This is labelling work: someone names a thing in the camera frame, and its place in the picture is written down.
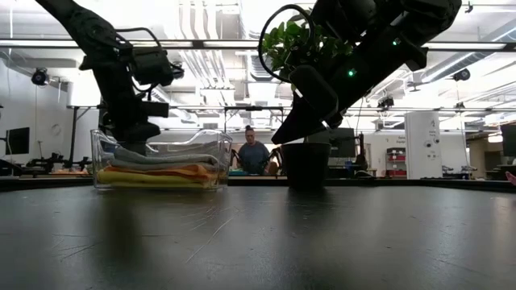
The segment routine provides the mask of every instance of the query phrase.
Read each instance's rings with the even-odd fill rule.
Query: security camera
[[[471,73],[467,68],[461,70],[460,72],[453,75],[454,81],[467,81],[471,77]]]
[[[32,84],[38,86],[48,85],[50,77],[47,74],[46,68],[37,68],[31,78]]]

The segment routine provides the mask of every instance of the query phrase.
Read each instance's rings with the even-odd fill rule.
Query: yellow cloth
[[[116,184],[123,187],[162,187],[168,185],[169,187],[187,187],[187,188],[209,188],[212,183],[198,183],[181,176],[148,176],[144,174],[128,173],[128,172],[108,172],[101,170],[97,173],[98,182],[101,184]]]

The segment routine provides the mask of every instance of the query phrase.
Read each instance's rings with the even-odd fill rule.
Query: ceiling
[[[242,28],[243,21],[252,24],[252,28],[249,28],[249,25],[246,27],[248,30],[260,29],[266,18],[282,5],[294,2],[308,7],[314,3],[309,0],[277,0],[264,6],[256,0],[132,0],[131,5],[127,0],[76,2],[97,12],[116,27],[148,27],[160,39],[208,37],[242,39],[248,36],[246,30]],[[473,11],[467,14],[465,13],[467,7],[464,7],[454,25],[438,36],[435,41],[486,41],[494,31],[516,20],[516,0],[472,1],[472,3]],[[199,11],[202,11],[203,15],[201,24],[195,22],[195,16]],[[10,37],[69,38],[66,30],[34,0],[2,0],[0,2],[0,38]],[[128,34],[127,38],[148,39],[148,35],[132,33]],[[27,73],[35,68],[45,67],[53,77],[68,81],[77,81],[77,67],[83,56],[82,51],[78,49],[15,49],[11,52],[13,63],[22,67]],[[391,77],[373,89],[364,102],[359,101],[354,107],[376,107],[384,97],[393,97],[395,107],[402,108],[452,108],[457,102],[465,102],[467,108],[516,107],[516,102],[512,102],[516,101],[516,83],[512,84],[516,81],[512,77],[516,75],[516,53],[497,53],[469,65],[468,69],[472,76],[468,81],[455,82],[444,77],[430,84],[420,84],[426,70],[443,66],[453,57],[456,57],[454,52],[431,52],[428,55],[428,65],[425,70],[412,73],[406,67],[399,68]],[[169,59],[185,63],[197,61],[200,68],[186,65],[185,78],[174,81],[172,86],[162,89],[162,93],[168,94],[178,105],[290,106],[292,94],[289,86],[257,83],[250,77],[248,69],[252,65],[252,60],[243,52],[225,50],[195,55],[194,52],[170,51]],[[214,79],[217,89],[200,89],[210,86]],[[197,112],[197,115],[199,118],[196,118],[196,124],[185,125],[171,118],[169,122],[163,123],[163,126],[203,126],[205,123],[218,123],[219,127],[223,127],[222,114],[217,117],[216,114]],[[457,129],[462,127],[460,120],[465,121],[468,128],[495,126],[500,122],[499,118],[493,116],[486,119],[487,115],[489,114],[464,113],[461,116],[443,114],[442,126]],[[356,127],[358,123],[360,129],[374,129],[379,122],[388,127],[399,125],[402,121],[403,113],[366,112],[360,114],[360,118],[357,113],[350,113],[344,126]],[[236,114],[229,122],[231,128],[240,128],[246,124],[263,128],[280,125],[274,113],[270,112]]]

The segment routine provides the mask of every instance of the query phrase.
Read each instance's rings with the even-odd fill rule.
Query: desk
[[[513,290],[514,204],[425,187],[3,193],[0,288]]]

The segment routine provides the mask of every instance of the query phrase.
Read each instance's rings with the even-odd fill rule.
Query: person
[[[239,156],[242,169],[249,174],[263,175],[267,166],[268,149],[260,141],[256,141],[256,133],[251,126],[245,127],[246,143],[240,148]]]

